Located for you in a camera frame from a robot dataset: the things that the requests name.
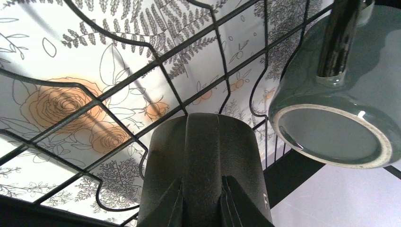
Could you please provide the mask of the dark grey mug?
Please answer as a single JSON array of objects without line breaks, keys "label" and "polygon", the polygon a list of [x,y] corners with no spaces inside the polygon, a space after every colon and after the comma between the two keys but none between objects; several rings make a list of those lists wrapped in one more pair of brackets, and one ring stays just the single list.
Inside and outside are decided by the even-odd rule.
[{"label": "dark grey mug", "polygon": [[305,34],[269,106],[292,149],[346,168],[401,158],[401,11],[337,0]]}]

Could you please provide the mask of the matte black mug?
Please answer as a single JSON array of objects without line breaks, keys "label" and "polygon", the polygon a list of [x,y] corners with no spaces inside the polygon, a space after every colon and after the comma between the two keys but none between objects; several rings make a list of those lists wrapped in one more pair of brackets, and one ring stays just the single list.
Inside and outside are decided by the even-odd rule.
[{"label": "matte black mug", "polygon": [[248,124],[215,113],[191,113],[162,123],[151,137],[137,225],[160,226],[162,196],[181,178],[183,227],[221,227],[225,175],[246,192],[251,227],[271,227],[258,144]]}]

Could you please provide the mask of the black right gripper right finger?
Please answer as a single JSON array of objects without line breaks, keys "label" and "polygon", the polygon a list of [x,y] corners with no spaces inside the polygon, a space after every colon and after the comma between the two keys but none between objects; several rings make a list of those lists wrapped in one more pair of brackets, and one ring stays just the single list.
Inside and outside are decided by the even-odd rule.
[{"label": "black right gripper right finger", "polygon": [[222,191],[220,196],[222,227],[251,226],[246,213],[248,199],[246,192],[233,176],[222,176]]}]

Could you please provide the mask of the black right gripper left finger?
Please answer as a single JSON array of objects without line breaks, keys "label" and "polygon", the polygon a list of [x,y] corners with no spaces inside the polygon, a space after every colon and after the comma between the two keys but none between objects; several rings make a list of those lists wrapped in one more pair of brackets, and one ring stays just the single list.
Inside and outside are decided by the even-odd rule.
[{"label": "black right gripper left finger", "polygon": [[160,227],[183,226],[183,191],[182,179],[175,179],[162,196],[159,204],[161,214]]}]

